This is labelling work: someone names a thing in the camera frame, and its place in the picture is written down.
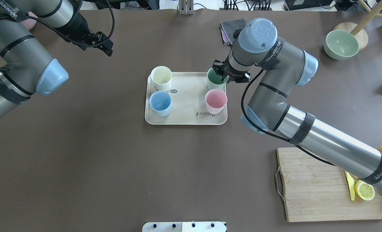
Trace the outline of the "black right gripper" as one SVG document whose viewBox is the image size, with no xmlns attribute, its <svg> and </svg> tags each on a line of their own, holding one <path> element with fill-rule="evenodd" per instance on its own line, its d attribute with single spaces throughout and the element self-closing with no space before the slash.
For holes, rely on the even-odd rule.
<svg viewBox="0 0 382 232">
<path fill-rule="evenodd" d="M 247 73 L 252 66 L 246 66 L 238 63 L 234 57 L 227 57 L 225 62 L 214 60 L 212 69 L 216 75 L 221 77 L 222 82 L 230 83 L 248 83 L 251 75 Z"/>
</svg>

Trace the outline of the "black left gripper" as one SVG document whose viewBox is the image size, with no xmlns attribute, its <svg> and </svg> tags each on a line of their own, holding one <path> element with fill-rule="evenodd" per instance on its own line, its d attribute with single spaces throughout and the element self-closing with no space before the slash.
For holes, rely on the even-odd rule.
<svg viewBox="0 0 382 232">
<path fill-rule="evenodd" d="M 87 45 L 84 40 L 92 34 L 86 19 L 79 13 L 83 0 L 60 0 L 54 13 L 54 28 L 73 41 Z M 93 34 L 93 47 L 103 51 L 108 57 L 113 54 L 113 42 L 103 32 Z"/>
</svg>

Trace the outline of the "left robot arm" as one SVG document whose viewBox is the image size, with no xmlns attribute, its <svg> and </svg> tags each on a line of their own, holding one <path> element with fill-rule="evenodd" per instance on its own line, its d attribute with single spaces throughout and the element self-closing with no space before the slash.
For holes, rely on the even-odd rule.
<svg viewBox="0 0 382 232">
<path fill-rule="evenodd" d="M 64 40 L 85 50 L 98 48 L 112 55 L 113 42 L 93 33 L 79 13 L 81 0 L 0 0 L 0 118 L 34 93 L 51 94 L 68 80 L 68 73 L 23 25 L 32 19 Z"/>
</svg>

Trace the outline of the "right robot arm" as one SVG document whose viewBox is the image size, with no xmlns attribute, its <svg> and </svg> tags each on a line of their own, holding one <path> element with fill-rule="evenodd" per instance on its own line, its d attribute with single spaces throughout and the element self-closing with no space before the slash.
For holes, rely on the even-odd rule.
<svg viewBox="0 0 382 232">
<path fill-rule="evenodd" d="M 294 107 L 290 95 L 316 74 L 317 59 L 279 35 L 276 25 L 255 18 L 231 32 L 225 60 L 212 68 L 227 82 L 259 83 L 245 102 L 241 120 L 258 133 L 286 141 L 310 157 L 349 172 L 382 196 L 382 151 Z"/>
</svg>

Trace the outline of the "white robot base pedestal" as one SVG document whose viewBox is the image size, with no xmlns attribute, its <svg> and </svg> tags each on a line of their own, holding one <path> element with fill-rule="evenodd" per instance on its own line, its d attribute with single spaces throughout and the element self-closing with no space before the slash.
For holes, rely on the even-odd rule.
<svg viewBox="0 0 382 232">
<path fill-rule="evenodd" d="M 148 222 L 142 232 L 226 232 L 227 224 L 221 221 Z"/>
</svg>

